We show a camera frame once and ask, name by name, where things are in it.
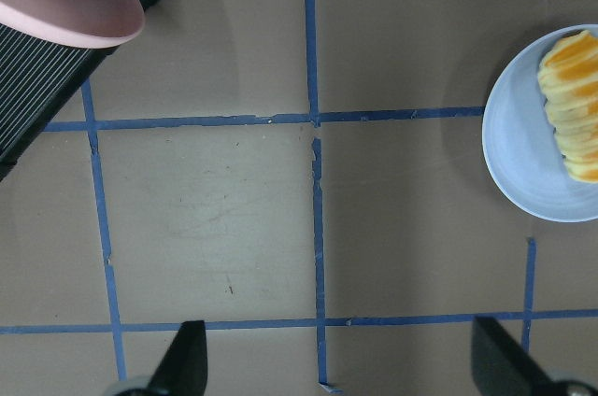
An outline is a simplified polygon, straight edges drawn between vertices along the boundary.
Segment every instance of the blue grid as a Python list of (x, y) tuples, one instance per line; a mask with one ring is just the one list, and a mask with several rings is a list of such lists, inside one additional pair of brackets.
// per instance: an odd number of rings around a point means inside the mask
[[(189, 118), (160, 118), (139, 120), (97, 120), (93, 112), (92, 87), (88, 81), (82, 86), (85, 121), (51, 122), (46, 132), (87, 132), (91, 147), (91, 163), (93, 185), (97, 208), (98, 226), (104, 259), (104, 270), (107, 284), (110, 324), (85, 325), (43, 325), (43, 326), (3, 326), (0, 334), (43, 334), (43, 333), (73, 333), (73, 332), (110, 332), (114, 342), (114, 352), (119, 379), (127, 378), (126, 363), (122, 346), (123, 332), (164, 332), (176, 331), (178, 323), (121, 323), (119, 315), (118, 295), (114, 270), (110, 263), (111, 244), (107, 220), (106, 199), (102, 178), (102, 162), (100, 158), (97, 132), (102, 130), (127, 130), (145, 128), (174, 128), (186, 125), (222, 126), (222, 125), (264, 125), (278, 123), (307, 123), (315, 127), (322, 123), (370, 121), (370, 120), (414, 120), (429, 118), (461, 118), (480, 117), (483, 106), (443, 107), (443, 108), (412, 108), (381, 111), (349, 111), (349, 112), (320, 112), (318, 105), (318, 75), (317, 75), (317, 45), (316, 45), (316, 0), (305, 0), (306, 5), (306, 58), (307, 58), (307, 89), (309, 113), (307, 114), (277, 114), (271, 117), (257, 117), (253, 115), (218, 116), (218, 117), (189, 117)], [(314, 254), (316, 266), (316, 317), (295, 319), (253, 319), (241, 321), (212, 321), (206, 324), (208, 330), (243, 330), (261, 328), (316, 328), (318, 343), (318, 373), (323, 388), (331, 393), (341, 392), (328, 385), (326, 360), (326, 327), (347, 326), (406, 326), (421, 324), (468, 323), (475, 316), (495, 317), (500, 320), (521, 320), (523, 329), (521, 344), (526, 349), (530, 346), (530, 332), (532, 322), (536, 319), (555, 318), (597, 318), (598, 309), (585, 310), (552, 310), (534, 311), (534, 270), (536, 257), (536, 243), (528, 239), (528, 252), (525, 275), (525, 292), (523, 308), (516, 312), (465, 313), (452, 315), (431, 315), (413, 317), (382, 317), (382, 318), (327, 318), (325, 312), (324, 289), (324, 238), (323, 238), (323, 209), (321, 179), (321, 140), (315, 138), (312, 144), (314, 161), (313, 172), (313, 211), (314, 211)]]

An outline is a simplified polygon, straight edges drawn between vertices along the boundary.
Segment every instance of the pink plate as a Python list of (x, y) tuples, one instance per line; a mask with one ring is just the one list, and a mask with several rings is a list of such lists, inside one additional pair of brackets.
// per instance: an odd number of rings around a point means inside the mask
[(139, 0), (0, 0), (0, 23), (77, 48), (118, 46), (141, 32)]

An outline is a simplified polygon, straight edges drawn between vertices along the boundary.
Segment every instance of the yellow bread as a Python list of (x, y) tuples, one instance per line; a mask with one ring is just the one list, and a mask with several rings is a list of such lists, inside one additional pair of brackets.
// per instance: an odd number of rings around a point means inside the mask
[(584, 30), (557, 41), (537, 79), (569, 176), (598, 182), (598, 38)]

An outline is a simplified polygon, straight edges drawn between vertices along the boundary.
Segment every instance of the plate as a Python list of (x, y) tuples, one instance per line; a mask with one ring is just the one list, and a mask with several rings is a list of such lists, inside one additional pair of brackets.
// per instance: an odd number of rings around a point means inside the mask
[(567, 174), (536, 80), (540, 60), (554, 44), (584, 29), (598, 36), (596, 24), (566, 27), (520, 52), (496, 81), (484, 111), (482, 146), (492, 178), (509, 200), (541, 219), (598, 219), (598, 184)]
[(144, 21), (139, 0), (0, 0), (0, 23), (77, 48), (118, 46), (139, 34)]

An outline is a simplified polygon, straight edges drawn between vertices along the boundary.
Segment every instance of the black object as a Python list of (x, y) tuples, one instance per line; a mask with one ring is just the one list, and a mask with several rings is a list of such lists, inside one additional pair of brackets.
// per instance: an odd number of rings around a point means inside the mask
[(598, 396), (583, 382), (552, 381), (494, 318), (474, 319), (471, 367), (482, 396)]
[[(159, 0), (139, 0), (145, 9)], [(116, 48), (51, 43), (0, 24), (0, 180)]]
[(203, 321), (186, 321), (148, 386), (128, 389), (118, 396), (202, 396), (206, 384), (206, 325)]

